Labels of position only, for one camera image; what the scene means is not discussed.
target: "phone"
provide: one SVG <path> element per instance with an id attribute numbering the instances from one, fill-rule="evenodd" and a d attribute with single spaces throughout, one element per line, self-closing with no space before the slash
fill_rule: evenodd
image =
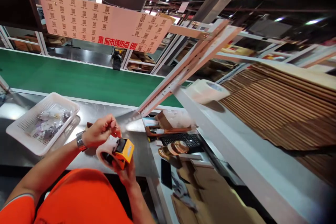
<path id="1" fill-rule="evenodd" d="M 172 168 L 169 162 L 161 159 L 161 182 L 170 189 L 173 189 L 172 184 Z"/>

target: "metal shelf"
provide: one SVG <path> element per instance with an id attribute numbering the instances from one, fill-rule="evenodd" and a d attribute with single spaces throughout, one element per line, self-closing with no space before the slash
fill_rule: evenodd
<path id="1" fill-rule="evenodd" d="M 181 87 L 174 95 L 278 224 L 318 222 L 327 184 L 220 103 L 196 103 Z"/>

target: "orange shirt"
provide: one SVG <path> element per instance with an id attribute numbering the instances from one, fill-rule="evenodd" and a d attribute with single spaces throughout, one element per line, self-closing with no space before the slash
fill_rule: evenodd
<path id="1" fill-rule="evenodd" d="M 132 223 L 107 178 L 93 169 L 69 172 L 51 190 L 35 221 L 34 215 L 33 197 L 25 194 L 0 211 L 0 223 Z"/>

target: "person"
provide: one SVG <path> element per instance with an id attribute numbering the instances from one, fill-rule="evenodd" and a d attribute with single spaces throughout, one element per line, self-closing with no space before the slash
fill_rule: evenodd
<path id="1" fill-rule="evenodd" d="M 98 147 L 110 135 L 121 137 L 112 114 L 98 119 L 83 133 L 82 141 L 87 148 Z M 40 196 L 79 153 L 75 139 L 46 155 L 14 188 L 0 211 L 0 223 L 132 223 L 107 178 L 94 169 L 76 169 L 65 175 L 53 187 L 35 217 Z M 126 188 L 133 223 L 155 223 L 135 180 L 133 159 L 125 170 L 120 170 L 116 162 L 112 165 Z"/>

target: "hand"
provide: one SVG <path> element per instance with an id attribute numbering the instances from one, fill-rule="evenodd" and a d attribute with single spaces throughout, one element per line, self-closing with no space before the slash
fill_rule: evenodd
<path id="1" fill-rule="evenodd" d="M 121 170 L 115 160 L 112 161 L 112 165 L 115 172 L 118 174 L 121 183 L 125 186 L 126 190 L 129 190 L 134 185 L 138 184 L 135 179 L 135 164 L 133 157 L 131 159 L 131 162 L 129 164 L 126 164 L 125 170 Z"/>
<path id="2" fill-rule="evenodd" d="M 82 135 L 82 140 L 87 148 L 98 147 L 106 142 L 108 137 L 121 137 L 120 127 L 112 114 L 99 118 Z"/>

